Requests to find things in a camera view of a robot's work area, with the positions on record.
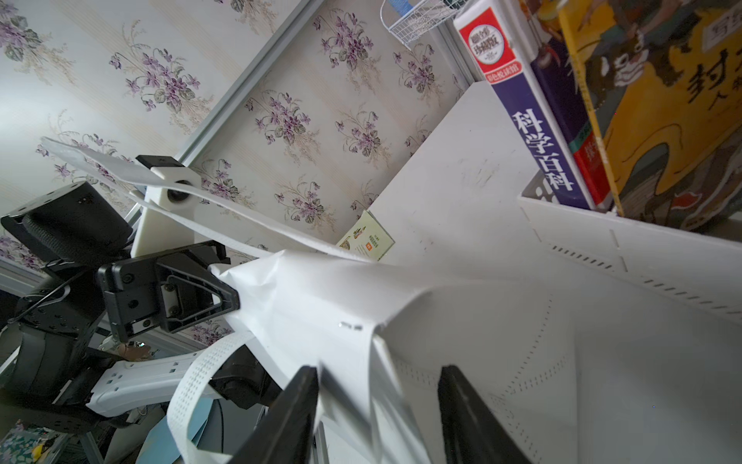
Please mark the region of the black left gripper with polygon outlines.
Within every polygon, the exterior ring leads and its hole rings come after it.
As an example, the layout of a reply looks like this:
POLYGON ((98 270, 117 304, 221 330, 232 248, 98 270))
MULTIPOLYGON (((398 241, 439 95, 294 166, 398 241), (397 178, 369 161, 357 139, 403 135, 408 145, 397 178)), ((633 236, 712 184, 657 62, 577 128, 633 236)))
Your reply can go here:
POLYGON ((175 334, 240 308, 239 293, 210 271, 226 247, 207 241, 100 267, 112 332, 128 342, 154 329, 175 334))

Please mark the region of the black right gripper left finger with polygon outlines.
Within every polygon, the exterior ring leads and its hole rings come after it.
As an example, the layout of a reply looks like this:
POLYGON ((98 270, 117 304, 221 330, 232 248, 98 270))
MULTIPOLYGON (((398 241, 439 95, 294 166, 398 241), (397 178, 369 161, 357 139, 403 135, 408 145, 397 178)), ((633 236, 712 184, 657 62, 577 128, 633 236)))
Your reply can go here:
POLYGON ((308 463, 318 398, 317 368, 305 365, 228 463, 308 463))

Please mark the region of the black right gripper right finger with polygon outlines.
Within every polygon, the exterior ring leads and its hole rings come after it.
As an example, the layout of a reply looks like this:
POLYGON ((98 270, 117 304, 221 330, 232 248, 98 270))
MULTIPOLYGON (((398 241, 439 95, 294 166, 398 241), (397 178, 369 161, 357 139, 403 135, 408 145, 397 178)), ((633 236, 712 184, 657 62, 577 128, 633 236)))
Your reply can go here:
POLYGON ((438 399, 447 463, 531 462, 456 365, 442 367, 438 399))

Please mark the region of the white insulated delivery bag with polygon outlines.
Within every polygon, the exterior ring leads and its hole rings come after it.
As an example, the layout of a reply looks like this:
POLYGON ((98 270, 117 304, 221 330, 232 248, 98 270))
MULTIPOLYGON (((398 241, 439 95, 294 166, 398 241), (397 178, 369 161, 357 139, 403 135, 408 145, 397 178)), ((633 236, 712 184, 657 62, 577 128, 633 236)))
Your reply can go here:
POLYGON ((170 402, 187 463, 189 421, 209 378, 241 347, 287 387, 318 369, 309 424, 325 423, 376 463, 437 463, 444 402, 434 385, 462 372, 485 415, 533 463, 737 463, 741 330, 587 266, 477 232, 448 216, 454 243, 419 264, 378 262, 235 205, 303 245, 263 251, 208 276, 236 289, 233 333, 201 351, 170 402))

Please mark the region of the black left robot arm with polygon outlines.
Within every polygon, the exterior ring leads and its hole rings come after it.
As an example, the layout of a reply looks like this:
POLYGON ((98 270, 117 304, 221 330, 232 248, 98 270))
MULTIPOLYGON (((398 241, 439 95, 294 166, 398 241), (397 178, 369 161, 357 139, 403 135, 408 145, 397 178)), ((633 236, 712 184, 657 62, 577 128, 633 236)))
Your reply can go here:
POLYGON ((133 257, 133 230, 88 182, 43 195, 1 223, 43 261, 47 275, 9 320, 22 334, 6 385, 12 392, 55 398, 83 369, 104 317, 129 341, 154 328, 181 332, 239 307, 237 291, 209 270, 228 263, 224 245, 133 257))

